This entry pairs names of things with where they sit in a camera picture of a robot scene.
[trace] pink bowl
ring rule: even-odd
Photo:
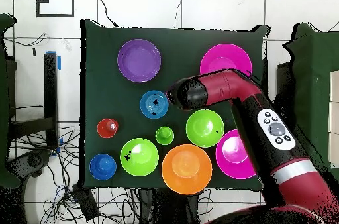
[[[210,48],[200,63],[200,74],[234,68],[251,76],[252,63],[247,53],[234,44],[218,44]]]
[[[227,132],[220,139],[215,156],[219,168],[231,178],[243,180],[256,175],[237,129]]]

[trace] white button panel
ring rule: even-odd
[[[257,116],[257,121],[274,148],[291,150],[295,147],[295,140],[292,134],[276,112],[271,109],[262,109]],[[281,136],[271,135],[271,133],[269,133],[269,126],[272,123],[281,123],[285,127],[285,134]]]

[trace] button panel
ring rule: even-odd
[[[291,150],[295,147],[292,134],[276,112],[271,109],[262,109],[257,116],[257,121],[274,148]]]

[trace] orange bowl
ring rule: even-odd
[[[171,149],[162,162],[162,178],[179,194],[191,195],[204,189],[212,177],[212,163],[198,146],[185,144]]]

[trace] bowl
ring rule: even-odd
[[[186,122],[186,135],[194,145],[208,148],[219,142],[224,134],[220,115],[209,109],[194,112]]]
[[[120,153],[121,165],[133,176],[147,176],[158,165],[159,154],[155,145],[141,137],[128,141]]]
[[[206,152],[192,144],[171,149],[162,162],[162,178],[173,191],[191,195],[203,190],[212,177],[212,163]]]
[[[237,129],[227,132],[221,138],[215,156],[219,168],[231,178],[243,180],[256,175]]]
[[[159,50],[151,42],[134,39],[125,43],[118,53],[118,67],[121,74],[132,82],[151,80],[161,66]]]
[[[113,119],[103,119],[98,122],[97,132],[98,135],[104,139],[109,139],[118,131],[119,124],[116,120]]]
[[[247,53],[235,44],[218,44],[210,48],[200,63],[200,74],[234,68],[251,76],[252,63]]]
[[[114,175],[116,169],[117,163],[107,154],[98,154],[89,163],[91,175],[98,180],[108,180]]]
[[[174,132],[170,127],[160,127],[156,131],[156,141],[160,145],[169,145],[174,139]]]
[[[149,119],[159,119],[168,110],[168,99],[160,91],[147,91],[140,100],[140,110]]]

